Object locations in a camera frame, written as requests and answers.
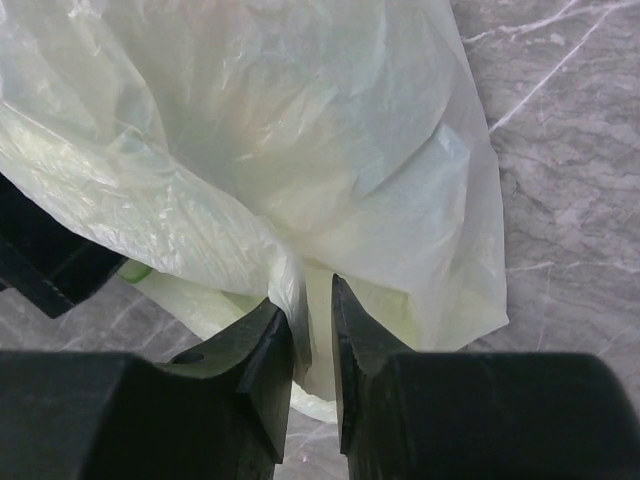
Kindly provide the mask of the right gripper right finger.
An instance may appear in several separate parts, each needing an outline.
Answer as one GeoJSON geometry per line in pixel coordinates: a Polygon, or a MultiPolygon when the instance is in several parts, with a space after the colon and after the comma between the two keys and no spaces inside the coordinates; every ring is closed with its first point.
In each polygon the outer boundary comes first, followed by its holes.
{"type": "Polygon", "coordinates": [[[424,353],[332,280],[340,449],[353,479],[635,479],[639,421],[578,353],[424,353]]]}

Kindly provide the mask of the light green plastic bag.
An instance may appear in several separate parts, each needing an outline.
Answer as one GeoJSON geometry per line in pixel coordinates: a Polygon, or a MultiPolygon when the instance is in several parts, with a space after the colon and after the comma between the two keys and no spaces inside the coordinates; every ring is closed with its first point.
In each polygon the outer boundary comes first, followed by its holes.
{"type": "Polygon", "coordinates": [[[282,308],[317,419],[333,275],[417,350],[508,322],[498,160],[446,1],[5,1],[1,171],[200,337],[282,308]]]}

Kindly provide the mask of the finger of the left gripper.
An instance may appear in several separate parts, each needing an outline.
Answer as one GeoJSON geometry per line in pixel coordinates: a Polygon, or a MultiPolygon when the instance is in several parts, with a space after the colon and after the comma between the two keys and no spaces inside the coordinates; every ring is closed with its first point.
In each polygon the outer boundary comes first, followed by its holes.
{"type": "Polygon", "coordinates": [[[126,262],[57,222],[1,178],[1,289],[15,289],[50,318],[93,296],[126,262]]]}

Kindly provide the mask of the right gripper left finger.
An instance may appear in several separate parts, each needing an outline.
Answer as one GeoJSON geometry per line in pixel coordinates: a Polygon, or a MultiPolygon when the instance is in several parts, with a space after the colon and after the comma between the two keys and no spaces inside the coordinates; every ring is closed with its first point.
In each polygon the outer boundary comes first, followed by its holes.
{"type": "Polygon", "coordinates": [[[293,379],[263,302],[167,363],[126,352],[1,355],[5,479],[270,479],[293,379]]]}

